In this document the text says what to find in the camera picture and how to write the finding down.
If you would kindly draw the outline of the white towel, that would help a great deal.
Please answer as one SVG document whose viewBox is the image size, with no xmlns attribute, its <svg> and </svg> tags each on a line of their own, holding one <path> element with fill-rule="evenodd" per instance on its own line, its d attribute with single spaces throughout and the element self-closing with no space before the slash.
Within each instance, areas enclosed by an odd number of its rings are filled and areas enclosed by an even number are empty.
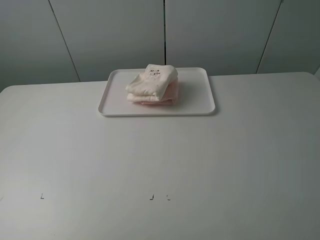
<svg viewBox="0 0 320 240">
<path fill-rule="evenodd" d="M 129 83 L 127 100 L 135 101 L 160 101 L 169 84 L 178 80 L 178 71 L 171 65 L 149 64 L 144 72 L 140 72 L 135 79 Z"/>
</svg>

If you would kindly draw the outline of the pink towel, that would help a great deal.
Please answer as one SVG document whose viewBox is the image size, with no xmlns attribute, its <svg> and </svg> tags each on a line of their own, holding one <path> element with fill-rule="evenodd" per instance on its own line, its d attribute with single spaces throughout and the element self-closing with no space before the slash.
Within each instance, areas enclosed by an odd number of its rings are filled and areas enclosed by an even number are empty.
<svg viewBox="0 0 320 240">
<path fill-rule="evenodd" d="M 168 85 L 163 97 L 159 101 L 135 101 L 141 105 L 174 105 L 178 101 L 179 97 L 179 82 L 174 80 L 171 84 Z"/>
</svg>

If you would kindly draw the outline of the white rectangular tray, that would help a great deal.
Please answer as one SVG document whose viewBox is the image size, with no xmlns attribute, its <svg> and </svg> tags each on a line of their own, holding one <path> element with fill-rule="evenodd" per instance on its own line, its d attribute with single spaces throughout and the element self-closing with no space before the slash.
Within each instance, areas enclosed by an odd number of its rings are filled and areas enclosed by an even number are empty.
<svg viewBox="0 0 320 240">
<path fill-rule="evenodd" d="M 146 105 L 127 101 L 126 86 L 143 69 L 118 69 L 110 73 L 98 112 L 105 117 L 208 116 L 216 104 L 209 77 L 200 67 L 178 67 L 178 100 L 174 105 Z"/>
</svg>

